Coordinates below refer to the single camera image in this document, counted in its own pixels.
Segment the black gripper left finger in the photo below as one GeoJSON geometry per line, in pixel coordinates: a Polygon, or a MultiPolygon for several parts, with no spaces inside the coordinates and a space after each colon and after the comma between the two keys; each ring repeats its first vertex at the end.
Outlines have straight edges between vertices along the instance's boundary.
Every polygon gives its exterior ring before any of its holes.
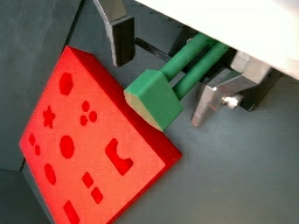
{"type": "Polygon", "coordinates": [[[105,21],[114,65],[122,67],[137,54],[135,18],[127,14],[125,0],[93,0],[105,21]]]}

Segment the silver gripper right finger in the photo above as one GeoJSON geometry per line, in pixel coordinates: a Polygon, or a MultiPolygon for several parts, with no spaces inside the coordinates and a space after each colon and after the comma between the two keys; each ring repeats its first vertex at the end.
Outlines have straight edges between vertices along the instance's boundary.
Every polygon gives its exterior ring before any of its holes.
{"type": "Polygon", "coordinates": [[[222,106],[254,111],[281,74],[267,63],[245,52],[237,52],[230,69],[223,69],[205,84],[193,125],[201,126],[222,106]]]}

